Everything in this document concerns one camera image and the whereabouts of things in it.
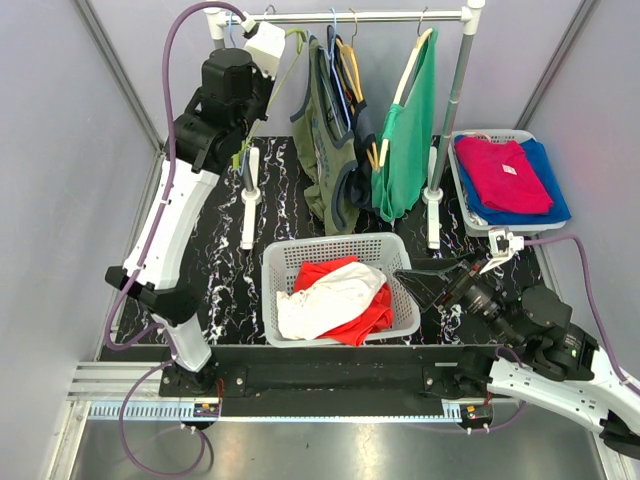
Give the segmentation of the light blue wire hanger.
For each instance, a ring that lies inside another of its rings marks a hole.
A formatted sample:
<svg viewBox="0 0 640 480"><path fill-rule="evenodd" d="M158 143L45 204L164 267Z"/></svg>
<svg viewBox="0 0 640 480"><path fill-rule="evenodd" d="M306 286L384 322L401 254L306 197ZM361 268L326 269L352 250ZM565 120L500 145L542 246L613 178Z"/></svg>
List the light blue wire hanger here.
<svg viewBox="0 0 640 480"><path fill-rule="evenodd" d="M233 48L243 49L246 43L246 27L252 28L250 19L242 18L235 13L230 13L227 21L229 40Z"/></svg>

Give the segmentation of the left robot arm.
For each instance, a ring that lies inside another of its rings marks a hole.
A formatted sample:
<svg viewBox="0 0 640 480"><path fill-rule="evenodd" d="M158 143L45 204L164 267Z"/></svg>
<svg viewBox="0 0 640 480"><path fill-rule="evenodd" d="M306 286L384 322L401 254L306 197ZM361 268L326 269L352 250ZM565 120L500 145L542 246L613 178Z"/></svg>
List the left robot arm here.
<svg viewBox="0 0 640 480"><path fill-rule="evenodd" d="M215 386L207 365L211 349L201 332L199 296L180 280L180 268L197 217L247 139L266 119L281 56L258 47L213 51L201 67L201 85L173 120L174 137L151 210L123 266L106 281L146 307L166 334L172 359L183 368L181 384L196 396Z"/></svg>

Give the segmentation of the lime green hanger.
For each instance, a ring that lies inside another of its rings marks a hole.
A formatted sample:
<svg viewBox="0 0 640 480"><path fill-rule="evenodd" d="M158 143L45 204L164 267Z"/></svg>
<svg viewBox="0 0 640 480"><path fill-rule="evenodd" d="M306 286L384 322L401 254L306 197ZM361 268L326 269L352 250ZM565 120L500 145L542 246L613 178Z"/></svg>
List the lime green hanger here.
<svg viewBox="0 0 640 480"><path fill-rule="evenodd" d="M276 85L274 87L274 90L272 92L271 98L269 99L269 101L267 103L267 110L270 110L272 104L277 99L280 90L285 85L285 83L286 83L288 77L290 76L294 66L296 65L298 59L300 58L304 45L308 41L308 34L306 33L305 30L300 29L300 28L290 28L290 29L288 29L285 32L285 38L289 38L291 36L294 36L296 38L296 53L295 53L295 56L294 56L293 60L289 63L289 66L286 69L286 71L285 71L284 75L282 76L282 78L277 81L277 83L276 83ZM248 150L249 146L252 143L253 137L255 136L257 130L259 129L259 126L260 126L261 123L263 123L263 120L257 120L254 123L254 125L251 127L251 129L249 131L249 135L248 135L247 139L243 141L240 151L238 153L236 153L232 157L232 169L234 171L240 171L243 168L244 155L247 153L247 150Z"/></svg>

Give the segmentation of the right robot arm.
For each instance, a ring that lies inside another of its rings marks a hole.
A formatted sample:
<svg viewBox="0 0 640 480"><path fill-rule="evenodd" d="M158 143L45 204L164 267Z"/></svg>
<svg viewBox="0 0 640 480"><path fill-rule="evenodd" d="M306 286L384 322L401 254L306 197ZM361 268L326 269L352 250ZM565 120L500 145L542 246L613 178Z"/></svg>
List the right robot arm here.
<svg viewBox="0 0 640 480"><path fill-rule="evenodd" d="M617 377L609 353L572 323L571 307L553 290L534 285L506 301L483 274L485 264L446 260L435 270L394 274L419 307L444 313L459 306L498 340L493 348L464 346L455 366L427 380L427 395L512 397L562 415L617 453L638 458L638 382Z"/></svg>

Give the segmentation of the olive green tank top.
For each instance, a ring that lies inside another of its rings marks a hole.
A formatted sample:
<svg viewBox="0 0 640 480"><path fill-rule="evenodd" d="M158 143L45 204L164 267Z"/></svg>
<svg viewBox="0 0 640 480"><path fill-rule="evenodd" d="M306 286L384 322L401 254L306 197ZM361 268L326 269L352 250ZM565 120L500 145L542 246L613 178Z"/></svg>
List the olive green tank top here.
<svg viewBox="0 0 640 480"><path fill-rule="evenodd" d="M360 214L347 194L347 179L358 167L354 135L335 103L324 49L312 36L305 97L290 122L299 163L311 180L304 191L307 206L329 236L352 233Z"/></svg>

